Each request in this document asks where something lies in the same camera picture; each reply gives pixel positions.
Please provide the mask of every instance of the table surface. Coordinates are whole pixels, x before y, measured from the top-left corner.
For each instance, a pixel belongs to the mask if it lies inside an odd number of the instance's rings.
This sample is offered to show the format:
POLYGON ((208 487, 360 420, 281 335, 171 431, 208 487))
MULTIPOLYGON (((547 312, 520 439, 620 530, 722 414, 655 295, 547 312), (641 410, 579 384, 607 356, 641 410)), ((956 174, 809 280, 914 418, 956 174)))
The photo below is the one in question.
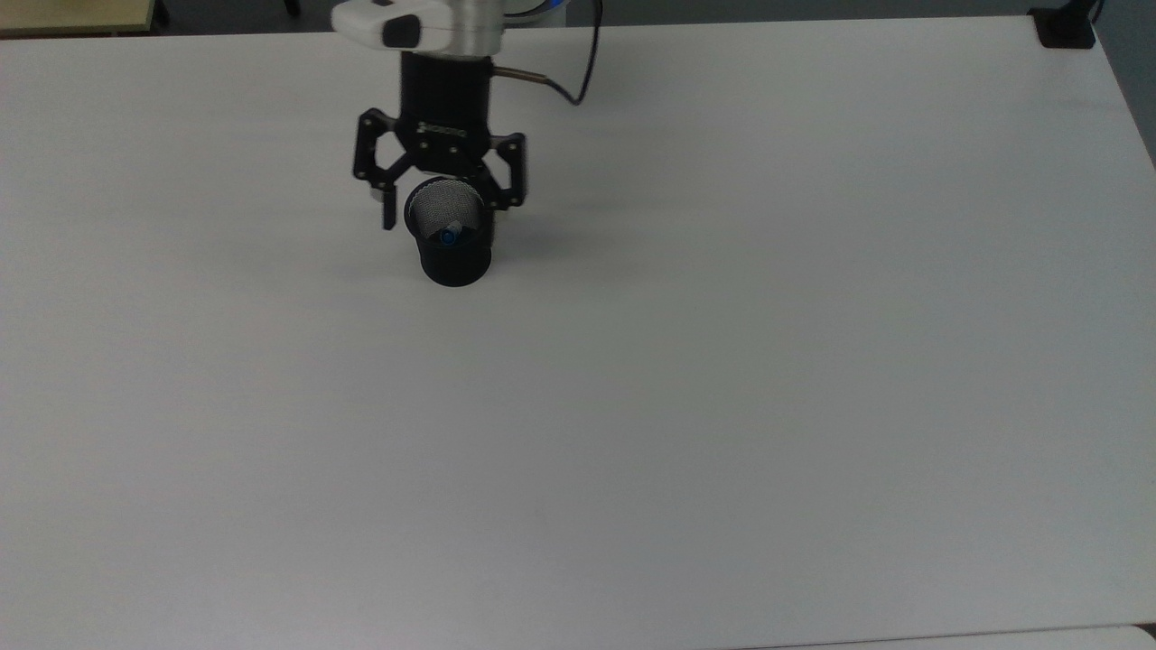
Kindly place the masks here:
POLYGON ((143 31, 153 0, 0 0, 0 35, 143 31))
MULTIPOLYGON (((498 60, 576 80, 587 38, 498 60)), ((531 195, 465 289, 349 176, 394 54, 0 62, 0 647, 1156 618, 1156 173, 1099 49, 1018 17, 608 29, 580 109, 495 81, 531 195)))
POLYGON ((1156 640, 1138 627, 980 634, 839 644, 838 650, 1154 650, 1156 640))

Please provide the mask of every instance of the cable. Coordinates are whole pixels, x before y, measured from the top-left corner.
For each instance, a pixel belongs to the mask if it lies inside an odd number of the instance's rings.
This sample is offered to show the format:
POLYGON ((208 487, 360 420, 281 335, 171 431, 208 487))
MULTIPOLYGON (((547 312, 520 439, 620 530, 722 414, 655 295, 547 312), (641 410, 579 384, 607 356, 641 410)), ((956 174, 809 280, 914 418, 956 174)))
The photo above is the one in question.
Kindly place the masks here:
POLYGON ((526 72, 516 68, 494 68, 494 76, 504 76, 507 79, 517 79, 519 81, 529 81, 531 83, 541 83, 542 86, 549 86, 558 95, 566 98, 572 105, 580 105, 586 99, 586 91, 590 90, 590 80, 594 75, 594 61, 598 59, 598 42, 602 30, 602 0, 591 0, 594 5, 594 38, 590 44, 590 61, 586 64, 586 75, 581 80, 581 90, 578 91, 578 96, 575 97, 569 90, 562 87, 558 82, 546 76, 544 74, 539 74, 536 72, 526 72))

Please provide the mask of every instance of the small blue item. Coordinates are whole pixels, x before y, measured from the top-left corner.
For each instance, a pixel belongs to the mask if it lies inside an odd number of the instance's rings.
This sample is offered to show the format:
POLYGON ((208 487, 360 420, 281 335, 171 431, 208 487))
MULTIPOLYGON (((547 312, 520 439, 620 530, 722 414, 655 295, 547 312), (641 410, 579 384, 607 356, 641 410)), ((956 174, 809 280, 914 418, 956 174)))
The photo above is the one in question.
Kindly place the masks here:
POLYGON ((461 222, 454 221, 442 229, 442 232, 438 234, 438 239, 442 241, 442 245, 452 246, 458 241, 459 235, 461 235, 461 222))

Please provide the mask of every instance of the gray floor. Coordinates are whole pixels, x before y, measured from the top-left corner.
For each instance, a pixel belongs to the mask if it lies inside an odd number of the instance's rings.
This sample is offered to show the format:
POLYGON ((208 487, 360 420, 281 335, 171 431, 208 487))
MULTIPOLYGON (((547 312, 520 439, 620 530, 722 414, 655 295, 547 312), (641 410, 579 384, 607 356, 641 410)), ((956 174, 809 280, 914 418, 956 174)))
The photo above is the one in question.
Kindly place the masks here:
MULTIPOLYGON (((290 17, 282 0, 165 0, 165 34, 327 31, 339 0, 301 0, 290 17)), ((1064 0, 605 0, 608 24, 806 21, 1023 15, 1064 0)), ((587 25, 590 2, 573 0, 571 25, 587 25)), ((1107 0, 1097 25, 1148 153, 1156 161, 1156 0, 1107 0)))

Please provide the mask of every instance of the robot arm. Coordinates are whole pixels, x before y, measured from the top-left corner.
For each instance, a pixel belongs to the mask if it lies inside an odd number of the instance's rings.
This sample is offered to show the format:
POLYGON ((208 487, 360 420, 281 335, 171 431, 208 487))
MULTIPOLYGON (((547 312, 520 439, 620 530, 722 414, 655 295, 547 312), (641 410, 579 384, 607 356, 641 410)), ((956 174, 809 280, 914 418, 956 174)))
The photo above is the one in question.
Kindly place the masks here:
POLYGON ((566 0, 348 0, 333 8, 336 31, 375 50, 401 52, 401 105, 397 118, 370 109, 358 118, 354 177, 383 201, 381 224, 399 221, 397 182, 410 169, 437 178, 406 201, 405 224, 417 239, 425 274, 449 287, 481 278, 490 265, 494 214, 526 199, 526 136, 489 128, 490 81, 507 76, 542 83, 570 103, 581 103, 598 51, 601 0, 595 0, 594 40, 578 97, 546 75, 494 65, 507 20, 546 15, 566 0), (378 165, 377 141, 392 134, 405 154, 378 165), (510 167, 502 187, 484 156, 510 167))
POLYGON ((538 20, 569 0, 349 0, 333 28, 375 50, 491 57, 506 23, 538 20))

